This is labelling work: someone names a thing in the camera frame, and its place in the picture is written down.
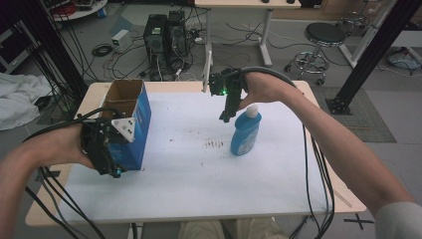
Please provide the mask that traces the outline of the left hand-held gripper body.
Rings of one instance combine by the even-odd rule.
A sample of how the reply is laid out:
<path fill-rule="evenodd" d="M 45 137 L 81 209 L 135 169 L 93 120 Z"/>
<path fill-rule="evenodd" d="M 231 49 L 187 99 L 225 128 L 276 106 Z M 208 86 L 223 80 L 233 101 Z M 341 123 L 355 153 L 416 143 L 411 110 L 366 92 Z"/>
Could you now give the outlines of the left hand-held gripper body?
<path fill-rule="evenodd" d="M 82 149 L 100 175 L 119 178 L 135 170 L 136 158 L 130 151 L 133 142 L 134 118 L 83 120 Z"/>

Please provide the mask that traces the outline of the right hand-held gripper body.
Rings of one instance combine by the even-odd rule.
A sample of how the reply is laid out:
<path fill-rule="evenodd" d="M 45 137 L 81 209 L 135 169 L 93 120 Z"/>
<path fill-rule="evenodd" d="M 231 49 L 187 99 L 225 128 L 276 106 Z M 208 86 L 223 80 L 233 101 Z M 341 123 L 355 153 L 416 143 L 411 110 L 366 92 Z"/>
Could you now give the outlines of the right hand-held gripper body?
<path fill-rule="evenodd" d="M 220 73 L 210 74 L 208 86 L 212 96 L 229 96 L 247 89 L 240 69 L 225 69 Z"/>

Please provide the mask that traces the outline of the blue bottle with white cap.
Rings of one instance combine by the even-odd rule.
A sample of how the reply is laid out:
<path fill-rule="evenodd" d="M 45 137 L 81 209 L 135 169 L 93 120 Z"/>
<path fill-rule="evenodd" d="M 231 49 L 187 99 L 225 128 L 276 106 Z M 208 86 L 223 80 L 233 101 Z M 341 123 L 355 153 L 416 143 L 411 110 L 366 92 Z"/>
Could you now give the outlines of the blue bottle with white cap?
<path fill-rule="evenodd" d="M 255 145 L 260 121 L 262 119 L 257 105 L 250 105 L 235 121 L 235 132 L 230 150 L 234 155 L 244 155 Z"/>

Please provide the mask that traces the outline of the blue cardboard box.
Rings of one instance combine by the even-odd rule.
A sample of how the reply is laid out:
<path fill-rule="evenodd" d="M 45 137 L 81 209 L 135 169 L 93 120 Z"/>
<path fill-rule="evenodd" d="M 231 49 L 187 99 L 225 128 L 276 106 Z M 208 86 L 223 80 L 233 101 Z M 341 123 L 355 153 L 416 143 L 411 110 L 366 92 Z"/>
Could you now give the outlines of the blue cardboard box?
<path fill-rule="evenodd" d="M 151 108 L 143 80 L 114 80 L 103 101 L 117 137 L 107 146 L 116 164 L 140 170 L 151 119 Z"/>

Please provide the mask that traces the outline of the person's right hand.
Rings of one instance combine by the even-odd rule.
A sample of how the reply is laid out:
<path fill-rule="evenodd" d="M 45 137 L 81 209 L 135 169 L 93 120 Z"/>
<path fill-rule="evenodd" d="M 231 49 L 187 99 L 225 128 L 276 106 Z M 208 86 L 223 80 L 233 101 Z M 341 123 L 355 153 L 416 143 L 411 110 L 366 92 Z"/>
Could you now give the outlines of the person's right hand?
<path fill-rule="evenodd" d="M 254 103 L 286 103 L 301 93 L 296 87 L 269 74 L 248 73 L 245 82 L 248 90 L 246 97 L 240 101 L 240 110 Z"/>

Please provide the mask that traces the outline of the person's left hand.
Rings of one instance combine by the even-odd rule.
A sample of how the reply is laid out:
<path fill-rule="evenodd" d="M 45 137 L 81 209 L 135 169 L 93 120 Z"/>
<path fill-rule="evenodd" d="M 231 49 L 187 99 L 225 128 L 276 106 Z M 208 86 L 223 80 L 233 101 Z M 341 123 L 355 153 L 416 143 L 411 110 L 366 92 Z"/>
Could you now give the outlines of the person's left hand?
<path fill-rule="evenodd" d="M 35 160 L 36 166 L 50 166 L 77 163 L 93 168 L 91 161 L 82 150 L 82 126 L 73 124 L 35 136 L 22 147 Z"/>

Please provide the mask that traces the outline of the black computer tower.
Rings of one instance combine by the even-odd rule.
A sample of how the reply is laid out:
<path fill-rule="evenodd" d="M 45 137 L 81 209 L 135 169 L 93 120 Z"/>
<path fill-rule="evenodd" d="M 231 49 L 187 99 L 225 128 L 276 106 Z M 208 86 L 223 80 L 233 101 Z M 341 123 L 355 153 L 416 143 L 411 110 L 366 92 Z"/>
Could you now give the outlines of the black computer tower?
<path fill-rule="evenodd" d="M 167 38 L 167 65 L 172 60 L 182 59 L 187 56 L 187 37 L 185 28 L 185 12 L 170 11 L 166 20 Z"/>
<path fill-rule="evenodd" d="M 144 45 L 150 62 L 158 63 L 167 52 L 166 20 L 164 14 L 150 14 L 143 32 Z"/>

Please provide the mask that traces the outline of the white table mat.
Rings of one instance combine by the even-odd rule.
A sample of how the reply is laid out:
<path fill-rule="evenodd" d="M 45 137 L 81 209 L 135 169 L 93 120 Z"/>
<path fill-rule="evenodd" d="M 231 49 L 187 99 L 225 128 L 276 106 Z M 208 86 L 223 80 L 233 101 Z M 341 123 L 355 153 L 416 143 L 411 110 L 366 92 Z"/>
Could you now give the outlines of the white table mat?
<path fill-rule="evenodd" d="M 324 214 L 331 201 L 302 123 L 280 103 L 261 104 L 256 143 L 230 151 L 235 127 L 222 97 L 151 93 L 140 170 L 119 178 L 72 167 L 66 189 L 96 222 Z"/>

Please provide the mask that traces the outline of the white-legged desk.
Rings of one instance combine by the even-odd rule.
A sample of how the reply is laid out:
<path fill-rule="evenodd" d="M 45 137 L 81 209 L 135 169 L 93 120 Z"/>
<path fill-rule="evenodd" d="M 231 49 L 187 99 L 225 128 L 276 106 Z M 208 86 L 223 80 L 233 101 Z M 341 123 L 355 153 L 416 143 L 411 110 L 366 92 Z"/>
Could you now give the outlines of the white-legged desk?
<path fill-rule="evenodd" d="M 267 39 L 271 26 L 272 14 L 275 9 L 300 9 L 302 4 L 299 0 L 195 0 L 195 6 L 206 10 L 206 38 L 205 38 L 205 65 L 202 73 L 202 92 L 207 92 L 209 75 L 213 65 L 213 49 L 211 40 L 211 10 L 213 8 L 233 9 L 264 9 L 264 28 L 258 46 L 263 58 L 264 66 L 273 66 L 267 47 Z"/>

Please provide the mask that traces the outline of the white cloth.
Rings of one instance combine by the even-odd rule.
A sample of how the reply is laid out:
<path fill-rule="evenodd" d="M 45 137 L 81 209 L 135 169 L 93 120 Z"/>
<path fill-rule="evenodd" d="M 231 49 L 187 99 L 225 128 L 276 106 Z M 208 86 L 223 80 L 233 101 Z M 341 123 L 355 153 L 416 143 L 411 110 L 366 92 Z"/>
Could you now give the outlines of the white cloth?
<path fill-rule="evenodd" d="M 52 94 L 44 76 L 0 73 L 0 130 L 26 124 L 40 115 L 35 102 Z"/>

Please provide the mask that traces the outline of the small white device box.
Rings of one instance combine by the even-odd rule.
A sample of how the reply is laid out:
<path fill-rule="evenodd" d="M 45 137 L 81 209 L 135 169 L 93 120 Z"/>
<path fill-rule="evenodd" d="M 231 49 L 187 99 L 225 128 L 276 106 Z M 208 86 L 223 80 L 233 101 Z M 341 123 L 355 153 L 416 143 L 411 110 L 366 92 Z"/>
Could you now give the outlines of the small white device box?
<path fill-rule="evenodd" d="M 111 41 L 118 53 L 123 53 L 132 43 L 128 30 L 120 30 L 111 38 Z"/>

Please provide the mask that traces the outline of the black round stool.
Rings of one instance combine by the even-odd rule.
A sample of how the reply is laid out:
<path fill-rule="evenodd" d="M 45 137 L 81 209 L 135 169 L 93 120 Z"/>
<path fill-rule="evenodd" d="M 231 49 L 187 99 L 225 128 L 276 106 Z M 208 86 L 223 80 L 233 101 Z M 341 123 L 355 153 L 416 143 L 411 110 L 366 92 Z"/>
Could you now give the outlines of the black round stool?
<path fill-rule="evenodd" d="M 292 66 L 297 67 L 300 75 L 319 75 L 316 85 L 321 86 L 325 82 L 325 71 L 329 67 L 328 61 L 320 54 L 323 47 L 331 48 L 341 46 L 345 39 L 345 33 L 334 25 L 324 22 L 308 24 L 305 28 L 305 37 L 315 44 L 315 48 L 310 52 L 301 52 L 284 67 L 285 72 L 289 72 Z"/>

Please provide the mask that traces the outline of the grey floor mat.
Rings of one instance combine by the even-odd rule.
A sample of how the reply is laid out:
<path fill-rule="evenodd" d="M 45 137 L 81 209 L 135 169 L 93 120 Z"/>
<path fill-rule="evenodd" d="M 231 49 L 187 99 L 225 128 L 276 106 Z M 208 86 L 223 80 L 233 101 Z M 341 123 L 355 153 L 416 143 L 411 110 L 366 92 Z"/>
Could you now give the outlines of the grey floor mat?
<path fill-rule="evenodd" d="M 312 87 L 318 105 L 334 119 L 341 122 L 364 142 L 395 143 L 396 139 L 385 124 L 364 89 L 360 89 L 346 113 L 334 115 L 327 101 L 339 92 L 336 87 Z"/>

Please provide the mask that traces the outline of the round white table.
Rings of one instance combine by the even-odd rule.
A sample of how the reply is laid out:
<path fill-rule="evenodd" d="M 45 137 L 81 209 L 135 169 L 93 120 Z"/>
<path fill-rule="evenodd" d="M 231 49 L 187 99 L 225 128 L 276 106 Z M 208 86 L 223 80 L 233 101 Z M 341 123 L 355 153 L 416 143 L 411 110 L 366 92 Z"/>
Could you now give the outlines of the round white table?
<path fill-rule="evenodd" d="M 55 22 L 76 20 L 97 13 L 104 16 L 106 4 L 107 0 L 63 0 L 50 13 Z"/>

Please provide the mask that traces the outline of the person's grey sleeve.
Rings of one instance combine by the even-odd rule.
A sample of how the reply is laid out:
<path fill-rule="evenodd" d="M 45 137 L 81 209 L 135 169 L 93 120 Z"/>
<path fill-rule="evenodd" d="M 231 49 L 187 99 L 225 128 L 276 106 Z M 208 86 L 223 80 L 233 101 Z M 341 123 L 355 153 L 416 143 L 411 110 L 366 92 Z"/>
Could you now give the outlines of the person's grey sleeve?
<path fill-rule="evenodd" d="M 422 206 L 394 202 L 382 206 L 375 215 L 376 239 L 422 239 Z"/>

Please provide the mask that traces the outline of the black metal post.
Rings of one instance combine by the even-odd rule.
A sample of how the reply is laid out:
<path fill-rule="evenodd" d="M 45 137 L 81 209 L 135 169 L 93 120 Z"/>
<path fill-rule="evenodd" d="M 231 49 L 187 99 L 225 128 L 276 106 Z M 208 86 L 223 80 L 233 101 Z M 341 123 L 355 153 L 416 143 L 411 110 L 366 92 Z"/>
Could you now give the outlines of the black metal post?
<path fill-rule="evenodd" d="M 80 102 L 88 86 L 65 49 L 54 21 L 41 0 L 0 0 L 0 19 L 7 24 L 22 20 L 33 37 L 40 41 L 63 77 L 70 97 Z"/>
<path fill-rule="evenodd" d="M 421 6 L 422 0 L 396 0 L 344 85 L 333 99 L 325 100 L 331 114 L 351 114 L 349 105 L 353 98 Z"/>

